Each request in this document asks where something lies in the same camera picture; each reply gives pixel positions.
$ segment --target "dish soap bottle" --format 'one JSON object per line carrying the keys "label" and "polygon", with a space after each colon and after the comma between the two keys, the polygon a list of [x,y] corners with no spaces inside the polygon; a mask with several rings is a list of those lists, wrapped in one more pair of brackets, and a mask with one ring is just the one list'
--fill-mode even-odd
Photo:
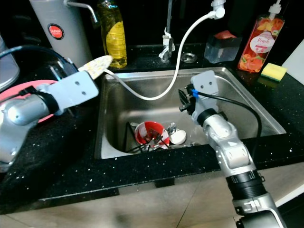
{"label": "dish soap bottle", "polygon": [[114,0],[98,0],[98,14],[101,23],[101,36],[106,55],[113,57],[110,65],[123,68],[127,65],[127,51],[124,37],[124,24],[120,10]]}
{"label": "dish soap bottle", "polygon": [[260,72],[265,59],[279,35],[284,20],[277,16],[281,11],[280,0],[273,4],[268,15],[259,16],[246,44],[238,69],[248,72]]}

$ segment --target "blue clip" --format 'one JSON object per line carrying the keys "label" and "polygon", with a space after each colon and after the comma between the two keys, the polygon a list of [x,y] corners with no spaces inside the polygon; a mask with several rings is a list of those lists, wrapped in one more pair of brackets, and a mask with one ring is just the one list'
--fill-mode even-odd
{"label": "blue clip", "polygon": [[198,91],[195,89],[192,89],[192,96],[194,96],[195,98],[198,98],[199,97]]}

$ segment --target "sponge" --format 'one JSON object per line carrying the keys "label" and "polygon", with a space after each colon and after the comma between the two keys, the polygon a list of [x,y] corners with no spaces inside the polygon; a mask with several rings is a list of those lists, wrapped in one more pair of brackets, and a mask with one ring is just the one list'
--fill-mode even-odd
{"label": "sponge", "polygon": [[286,71],[287,69],[284,67],[268,63],[262,71],[261,75],[279,82],[285,75]]}

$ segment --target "yellow liquid bottle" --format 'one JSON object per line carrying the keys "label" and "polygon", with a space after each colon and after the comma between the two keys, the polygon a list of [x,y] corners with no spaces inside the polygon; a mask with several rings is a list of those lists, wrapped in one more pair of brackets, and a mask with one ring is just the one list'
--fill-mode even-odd
{"label": "yellow liquid bottle", "polygon": [[113,57],[110,65],[123,68],[127,65],[124,24],[120,10],[114,0],[99,0],[97,4],[101,23],[101,37],[106,55]]}

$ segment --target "backsplash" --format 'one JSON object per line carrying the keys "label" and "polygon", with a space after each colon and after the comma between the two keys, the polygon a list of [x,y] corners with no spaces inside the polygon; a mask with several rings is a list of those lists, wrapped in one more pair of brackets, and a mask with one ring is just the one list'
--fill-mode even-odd
{"label": "backsplash", "polygon": [[[96,9],[96,0],[79,2],[90,4]],[[117,0],[116,2],[123,17],[127,46],[162,44],[167,19],[167,0]],[[274,0],[226,0],[225,18],[202,22],[190,34],[187,43],[205,43],[209,34],[228,29],[234,35],[243,37],[241,52],[257,15],[267,13],[274,2]],[[210,4],[211,0],[173,1],[171,34],[174,43],[178,44],[189,26],[211,10]],[[282,54],[286,59],[304,38],[297,33],[302,27],[300,19],[303,21],[301,18],[303,1],[281,0],[281,5],[280,14],[285,18],[285,25],[269,55],[269,61],[277,57],[277,53]],[[1,8],[6,10],[0,14],[0,32],[8,47],[21,44],[51,47],[29,1],[4,1],[1,3]],[[80,11],[93,57],[100,56],[103,54],[100,27],[93,28],[88,10]]]}

